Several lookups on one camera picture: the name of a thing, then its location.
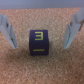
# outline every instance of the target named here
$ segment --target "black cube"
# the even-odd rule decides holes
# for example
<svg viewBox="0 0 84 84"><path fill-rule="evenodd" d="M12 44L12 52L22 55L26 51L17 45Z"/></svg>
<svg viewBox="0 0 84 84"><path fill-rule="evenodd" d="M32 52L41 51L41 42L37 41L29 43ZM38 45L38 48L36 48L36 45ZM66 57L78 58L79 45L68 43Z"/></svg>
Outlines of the black cube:
<svg viewBox="0 0 84 84"><path fill-rule="evenodd" d="M29 50L32 56L49 54L48 30L30 30Z"/></svg>

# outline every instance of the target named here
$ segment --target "front face of cube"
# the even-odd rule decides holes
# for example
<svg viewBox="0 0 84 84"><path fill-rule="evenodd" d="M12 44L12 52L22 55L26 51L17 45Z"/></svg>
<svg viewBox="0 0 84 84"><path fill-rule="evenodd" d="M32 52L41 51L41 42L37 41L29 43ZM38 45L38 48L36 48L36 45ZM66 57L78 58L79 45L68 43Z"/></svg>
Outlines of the front face of cube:
<svg viewBox="0 0 84 84"><path fill-rule="evenodd" d="M48 30L31 30L29 36L30 55L48 55Z"/></svg>

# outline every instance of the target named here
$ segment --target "brown surface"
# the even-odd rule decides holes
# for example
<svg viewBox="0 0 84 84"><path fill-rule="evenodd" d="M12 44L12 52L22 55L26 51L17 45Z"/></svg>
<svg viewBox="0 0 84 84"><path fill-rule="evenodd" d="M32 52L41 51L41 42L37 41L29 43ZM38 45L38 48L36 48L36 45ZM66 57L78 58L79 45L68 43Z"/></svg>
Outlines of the brown surface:
<svg viewBox="0 0 84 84"><path fill-rule="evenodd" d="M80 8L0 10L13 25L18 48L0 33L0 84L84 84L84 29L64 50L63 37ZM48 56L29 55L29 32L48 29Z"/></svg>

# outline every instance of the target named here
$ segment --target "block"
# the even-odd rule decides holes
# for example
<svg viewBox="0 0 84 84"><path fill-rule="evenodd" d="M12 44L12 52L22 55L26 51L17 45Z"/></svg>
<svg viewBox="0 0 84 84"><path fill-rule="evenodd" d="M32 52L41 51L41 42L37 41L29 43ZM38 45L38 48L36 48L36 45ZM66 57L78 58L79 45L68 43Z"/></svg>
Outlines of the block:
<svg viewBox="0 0 84 84"><path fill-rule="evenodd" d="M32 56L49 54L48 30L30 30L29 50Z"/></svg>

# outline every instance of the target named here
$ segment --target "floor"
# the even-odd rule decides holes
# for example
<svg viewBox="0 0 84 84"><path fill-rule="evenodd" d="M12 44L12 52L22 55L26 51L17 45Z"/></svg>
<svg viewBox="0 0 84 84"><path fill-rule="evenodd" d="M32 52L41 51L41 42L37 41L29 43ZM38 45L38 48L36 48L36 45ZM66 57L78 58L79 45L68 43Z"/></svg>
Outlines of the floor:
<svg viewBox="0 0 84 84"><path fill-rule="evenodd" d="M17 37L13 49L0 33L0 84L83 84L84 28L64 49L66 25L80 8L0 10L7 15ZM49 55L30 56L29 32L47 29Z"/></svg>

